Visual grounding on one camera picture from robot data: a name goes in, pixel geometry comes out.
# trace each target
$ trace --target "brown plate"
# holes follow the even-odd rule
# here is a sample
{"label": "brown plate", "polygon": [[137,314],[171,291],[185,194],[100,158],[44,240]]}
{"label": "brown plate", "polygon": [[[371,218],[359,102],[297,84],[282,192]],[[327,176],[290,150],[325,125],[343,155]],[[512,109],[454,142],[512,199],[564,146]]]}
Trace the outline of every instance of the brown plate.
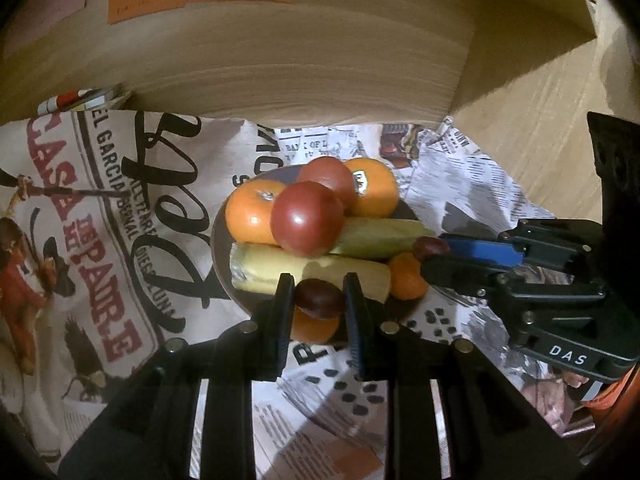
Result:
{"label": "brown plate", "polygon": [[[261,173],[260,175],[254,177],[254,179],[262,179],[262,180],[277,180],[282,182],[283,184],[293,184],[300,172],[300,168],[302,166],[286,166],[284,168],[277,168],[276,170],[267,171],[266,173]],[[225,208],[226,202],[223,203],[222,207],[218,211],[216,215],[216,219],[213,221],[213,229],[211,233],[211,253],[213,256],[213,268],[216,271],[216,275],[220,280],[220,284],[222,288],[225,289],[225,292],[229,295],[229,297],[235,301],[247,314],[251,315],[254,313],[255,309],[260,305],[263,301],[269,300],[272,296],[267,294],[257,294],[256,292],[247,292],[245,290],[237,290],[231,284],[231,270],[229,268],[229,254],[231,253],[231,245],[234,240],[229,234],[229,230],[226,228],[225,221]],[[391,215],[391,218],[400,218],[400,219],[409,219],[409,220],[417,220],[414,212],[409,208],[409,206],[401,200],[398,203],[398,207]],[[395,314],[395,317],[402,317],[402,313],[407,310],[411,310],[413,306],[415,306],[415,301],[398,301],[393,298],[389,298],[385,303],[386,306],[390,309],[391,312]],[[346,340],[346,332],[343,327],[344,323],[340,324],[340,328],[338,332],[332,338],[332,344],[337,343],[338,341]]]}

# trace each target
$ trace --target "screw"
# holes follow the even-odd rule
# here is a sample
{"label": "screw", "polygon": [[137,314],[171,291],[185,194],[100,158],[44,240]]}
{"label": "screw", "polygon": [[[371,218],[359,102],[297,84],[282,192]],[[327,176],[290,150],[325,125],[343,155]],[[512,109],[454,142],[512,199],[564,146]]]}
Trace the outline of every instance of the screw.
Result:
{"label": "screw", "polygon": [[469,339],[456,339],[453,346],[455,346],[458,352],[463,354],[468,354],[474,349],[474,344],[469,341]]}
{"label": "screw", "polygon": [[181,337],[172,337],[169,341],[164,343],[164,347],[172,354],[182,350],[185,346],[187,346],[187,342]]}
{"label": "screw", "polygon": [[380,330],[387,335],[397,334],[400,326],[395,321],[383,321],[380,323]]}
{"label": "screw", "polygon": [[251,334],[256,330],[258,330],[258,325],[255,321],[251,321],[250,319],[247,319],[246,321],[241,321],[238,324],[238,328],[240,329],[240,332],[242,332],[243,334]]}
{"label": "screw", "polygon": [[526,312],[522,313],[522,321],[525,324],[527,325],[533,324],[535,320],[536,320],[536,315],[532,311],[527,310]]}

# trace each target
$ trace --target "white sticker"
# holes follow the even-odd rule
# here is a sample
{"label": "white sticker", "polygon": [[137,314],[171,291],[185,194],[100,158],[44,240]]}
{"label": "white sticker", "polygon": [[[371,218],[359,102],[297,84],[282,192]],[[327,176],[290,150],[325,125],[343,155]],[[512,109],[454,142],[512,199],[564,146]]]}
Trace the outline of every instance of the white sticker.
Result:
{"label": "white sticker", "polygon": [[353,178],[358,186],[358,195],[364,196],[367,193],[367,187],[369,186],[367,174],[362,170],[354,171]]}

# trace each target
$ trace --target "wooden floor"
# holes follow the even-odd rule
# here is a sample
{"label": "wooden floor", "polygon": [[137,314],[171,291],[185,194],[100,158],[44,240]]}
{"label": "wooden floor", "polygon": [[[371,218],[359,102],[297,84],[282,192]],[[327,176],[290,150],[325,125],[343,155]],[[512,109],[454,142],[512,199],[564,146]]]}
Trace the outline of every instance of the wooden floor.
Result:
{"label": "wooden floor", "polygon": [[534,202],[595,220],[586,112],[640,122],[626,31],[605,0],[594,5],[591,41],[543,10],[526,10],[524,21],[514,0],[202,3],[115,25],[107,4],[87,0],[1,62],[0,122],[59,92],[117,82],[138,93],[135,109],[267,126],[433,126],[452,111]]}

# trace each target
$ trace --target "orange fruit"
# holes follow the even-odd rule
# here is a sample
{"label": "orange fruit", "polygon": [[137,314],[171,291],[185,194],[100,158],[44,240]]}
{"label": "orange fruit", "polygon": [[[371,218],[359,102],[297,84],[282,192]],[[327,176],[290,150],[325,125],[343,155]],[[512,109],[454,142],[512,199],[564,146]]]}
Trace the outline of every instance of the orange fruit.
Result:
{"label": "orange fruit", "polygon": [[398,184],[391,170],[374,158],[352,158],[344,164],[358,184],[358,196],[347,213],[372,218],[391,216],[400,200]]}
{"label": "orange fruit", "polygon": [[429,290],[420,275],[420,262],[411,253],[400,253],[388,263],[391,271],[391,295],[398,300],[416,300]]}
{"label": "orange fruit", "polygon": [[340,325],[340,318],[316,319],[305,314],[298,307],[293,311],[291,338],[308,344],[324,344],[335,334]]}
{"label": "orange fruit", "polygon": [[271,234],[271,211],[287,186],[277,180],[249,180],[226,202],[226,228],[236,242],[277,245]]}

